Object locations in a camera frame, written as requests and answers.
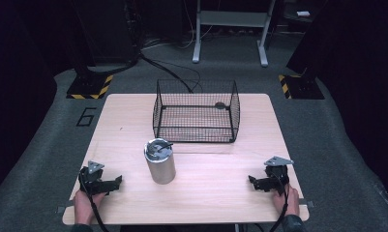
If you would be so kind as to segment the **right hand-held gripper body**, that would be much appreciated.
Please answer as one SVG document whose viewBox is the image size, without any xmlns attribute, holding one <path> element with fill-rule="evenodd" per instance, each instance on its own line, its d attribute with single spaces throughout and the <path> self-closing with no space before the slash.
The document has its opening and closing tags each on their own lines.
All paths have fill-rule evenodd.
<svg viewBox="0 0 388 232">
<path fill-rule="evenodd" d="M 292 159 L 272 157 L 265 161 L 265 173 L 267 175 L 267 188 L 264 191 L 275 189 L 279 195 L 284 193 L 284 186 L 289 183 L 287 166 L 292 165 Z"/>
</svg>

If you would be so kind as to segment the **person's right hand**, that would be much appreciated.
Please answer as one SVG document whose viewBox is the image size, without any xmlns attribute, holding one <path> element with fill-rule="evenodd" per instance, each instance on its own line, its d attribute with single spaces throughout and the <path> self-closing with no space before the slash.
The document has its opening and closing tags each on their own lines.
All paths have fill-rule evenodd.
<svg viewBox="0 0 388 232">
<path fill-rule="evenodd" d="M 281 214 L 284 204 L 287 204 L 287 209 L 284 213 L 286 216 L 300 216 L 298 190 L 291 185 L 286 185 L 284 189 L 285 193 L 283 194 L 279 194 L 276 190 L 273 191 L 272 200 L 277 212 Z"/>
</svg>

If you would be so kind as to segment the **silver metal flask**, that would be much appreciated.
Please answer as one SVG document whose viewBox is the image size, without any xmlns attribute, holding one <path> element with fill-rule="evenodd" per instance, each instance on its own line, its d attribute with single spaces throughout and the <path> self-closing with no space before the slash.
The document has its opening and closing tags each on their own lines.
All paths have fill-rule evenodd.
<svg viewBox="0 0 388 232">
<path fill-rule="evenodd" d="M 144 156 L 153 181 L 166 185 L 176 176 L 172 143 L 162 138 L 149 140 L 144 145 Z"/>
</svg>

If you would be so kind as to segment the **dark curtain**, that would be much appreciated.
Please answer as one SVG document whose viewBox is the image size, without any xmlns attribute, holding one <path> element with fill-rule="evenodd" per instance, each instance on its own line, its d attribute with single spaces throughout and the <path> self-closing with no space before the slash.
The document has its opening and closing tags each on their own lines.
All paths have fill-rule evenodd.
<svg viewBox="0 0 388 232">
<path fill-rule="evenodd" d="M 287 66 L 326 86 L 388 193 L 388 0 L 327 0 Z"/>
<path fill-rule="evenodd" d="M 52 105 L 56 83 L 12 0 L 0 0 L 0 186 Z"/>
</svg>

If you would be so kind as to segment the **black cabinet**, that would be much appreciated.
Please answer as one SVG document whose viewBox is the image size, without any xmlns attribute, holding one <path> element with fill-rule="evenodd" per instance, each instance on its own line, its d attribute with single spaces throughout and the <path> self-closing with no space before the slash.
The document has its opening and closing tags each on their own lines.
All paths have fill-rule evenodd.
<svg viewBox="0 0 388 232">
<path fill-rule="evenodd" d="M 135 63 L 137 48 L 128 0 L 73 0 L 96 65 Z"/>
</svg>

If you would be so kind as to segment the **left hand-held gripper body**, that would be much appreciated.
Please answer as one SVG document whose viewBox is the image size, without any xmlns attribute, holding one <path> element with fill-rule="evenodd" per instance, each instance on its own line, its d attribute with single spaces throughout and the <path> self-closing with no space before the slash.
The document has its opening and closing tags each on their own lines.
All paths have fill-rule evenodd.
<svg viewBox="0 0 388 232">
<path fill-rule="evenodd" d="M 83 166 L 78 174 L 80 190 L 89 195 L 112 191 L 112 183 L 101 180 L 104 173 L 103 168 L 103 164 L 89 160 L 87 165 Z"/>
</svg>

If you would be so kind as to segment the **black base with hazard stripes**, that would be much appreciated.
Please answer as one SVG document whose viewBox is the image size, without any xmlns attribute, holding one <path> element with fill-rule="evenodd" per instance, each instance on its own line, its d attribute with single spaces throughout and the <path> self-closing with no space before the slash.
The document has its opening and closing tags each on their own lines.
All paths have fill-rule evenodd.
<svg viewBox="0 0 388 232">
<path fill-rule="evenodd" d="M 324 100 L 314 79 L 301 75 L 279 75 L 284 96 L 289 100 Z"/>
<path fill-rule="evenodd" d="M 112 75 L 97 74 L 87 78 L 78 75 L 69 87 L 66 98 L 76 100 L 101 99 L 107 92 L 112 78 Z"/>
</svg>

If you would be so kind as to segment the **person's left hand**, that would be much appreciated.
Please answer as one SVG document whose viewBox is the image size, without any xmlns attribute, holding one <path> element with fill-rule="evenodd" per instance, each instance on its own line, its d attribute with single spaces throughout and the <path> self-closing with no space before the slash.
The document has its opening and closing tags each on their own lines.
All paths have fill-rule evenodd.
<svg viewBox="0 0 388 232">
<path fill-rule="evenodd" d="M 74 197 L 75 224 L 90 225 L 95 217 L 88 195 L 78 190 Z"/>
</svg>

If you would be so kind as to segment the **white metal stand frame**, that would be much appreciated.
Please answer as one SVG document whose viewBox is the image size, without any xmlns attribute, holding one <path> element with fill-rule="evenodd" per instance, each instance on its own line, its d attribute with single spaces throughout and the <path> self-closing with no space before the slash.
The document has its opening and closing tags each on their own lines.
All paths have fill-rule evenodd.
<svg viewBox="0 0 388 232">
<path fill-rule="evenodd" d="M 261 38 L 256 42 L 259 62 L 263 68 L 268 67 L 265 42 L 275 4 L 277 0 L 268 0 L 269 7 L 264 13 L 250 12 L 225 12 L 225 11 L 205 11 L 201 9 L 201 0 L 196 0 L 196 20 L 195 20 L 195 43 L 193 53 L 193 63 L 197 64 L 200 60 L 201 50 L 201 26 L 236 26 L 248 28 L 262 28 Z"/>
</svg>

